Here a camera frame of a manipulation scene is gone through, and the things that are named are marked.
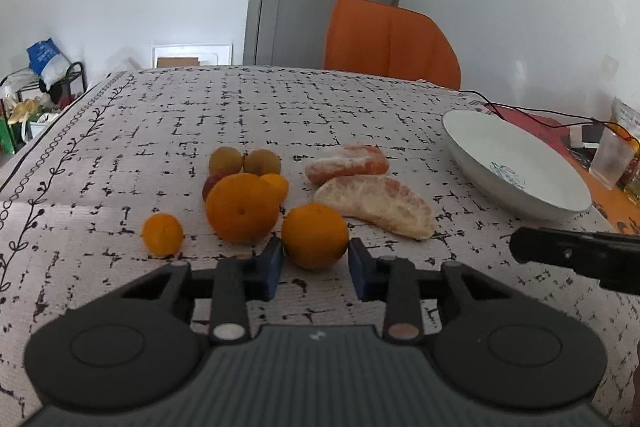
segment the clear cup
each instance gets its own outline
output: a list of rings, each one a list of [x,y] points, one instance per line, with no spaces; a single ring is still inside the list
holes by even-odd
[[[605,127],[589,173],[611,190],[635,154],[636,151],[630,142]]]

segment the white bowl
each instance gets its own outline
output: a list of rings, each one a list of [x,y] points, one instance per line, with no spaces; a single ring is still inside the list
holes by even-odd
[[[485,195],[526,216],[560,221],[591,206],[580,174],[546,143],[495,115],[442,117],[451,154]]]

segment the small orange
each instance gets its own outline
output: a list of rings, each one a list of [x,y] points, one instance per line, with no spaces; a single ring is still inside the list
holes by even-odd
[[[260,178],[275,189],[278,197],[278,203],[282,203],[287,199],[287,194],[289,194],[289,182],[284,176],[270,172],[269,174],[263,174]]]
[[[171,214],[154,214],[142,227],[142,241],[158,257],[178,253],[183,239],[182,225]]]
[[[278,221],[278,198],[266,181],[241,172],[222,178],[205,201],[209,224],[230,243],[254,244]]]
[[[319,203],[292,209],[282,222],[282,242],[290,260],[301,268],[327,268],[344,255],[349,229],[339,212]]]

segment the orange chair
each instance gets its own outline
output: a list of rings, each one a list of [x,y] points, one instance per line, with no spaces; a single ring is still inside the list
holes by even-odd
[[[365,0],[337,0],[326,36],[324,68],[460,89],[460,65],[427,16]]]

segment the wire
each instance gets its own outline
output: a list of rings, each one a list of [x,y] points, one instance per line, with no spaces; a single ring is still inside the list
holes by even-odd
[[[481,92],[477,92],[477,91],[474,91],[474,90],[471,90],[471,89],[463,89],[463,90],[460,90],[460,92],[469,92],[469,93],[473,93],[473,94],[476,94],[476,95],[480,96],[487,103],[487,105],[492,107],[492,109],[495,112],[495,114],[497,116],[499,116],[500,118],[502,118],[503,120],[505,120],[505,121],[506,121],[506,118],[503,117],[503,115],[501,115],[501,113],[496,109],[496,107],[505,107],[505,108],[508,108],[508,109],[516,110],[517,112],[523,114],[527,118],[530,118],[531,120],[535,121],[536,123],[538,123],[540,125],[544,125],[545,127],[549,127],[551,129],[561,129],[563,127],[573,127],[574,125],[586,125],[587,123],[599,123],[599,124],[605,125],[612,132],[616,132],[614,129],[611,128],[612,126],[615,126],[616,128],[620,128],[620,129],[624,130],[626,132],[627,137],[620,136],[620,134],[618,134],[618,133],[616,133],[616,135],[620,136],[624,141],[633,140],[634,142],[636,142],[636,146],[637,146],[636,153],[640,152],[640,140],[638,140],[638,138],[633,136],[628,130],[626,130],[625,127],[623,127],[622,125],[620,125],[617,122],[602,121],[602,120],[598,120],[597,118],[591,118],[590,116],[581,116],[579,114],[570,114],[570,113],[566,113],[566,112],[552,111],[552,110],[548,110],[548,109],[530,109],[528,107],[518,107],[517,105],[508,105],[508,104],[505,104],[505,103],[491,102],[491,100],[489,100],[487,97],[485,97],[485,95],[482,94]],[[581,118],[581,119],[587,120],[587,121],[586,122],[575,122],[575,123],[559,123],[558,125],[552,125],[550,123],[543,122],[542,120],[538,120],[538,118],[536,118],[532,114],[529,114],[526,111],[548,112],[548,113],[551,113],[551,114],[558,114],[558,115],[561,115],[561,116],[567,116],[569,118]]]

